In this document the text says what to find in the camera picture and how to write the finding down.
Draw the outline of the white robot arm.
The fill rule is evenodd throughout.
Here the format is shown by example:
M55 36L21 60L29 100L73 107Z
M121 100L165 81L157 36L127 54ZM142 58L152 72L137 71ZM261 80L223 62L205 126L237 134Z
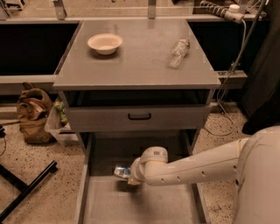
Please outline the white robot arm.
M280 127L169 162L167 150L150 147L131 168L129 183L171 186L235 181L233 224L280 224Z

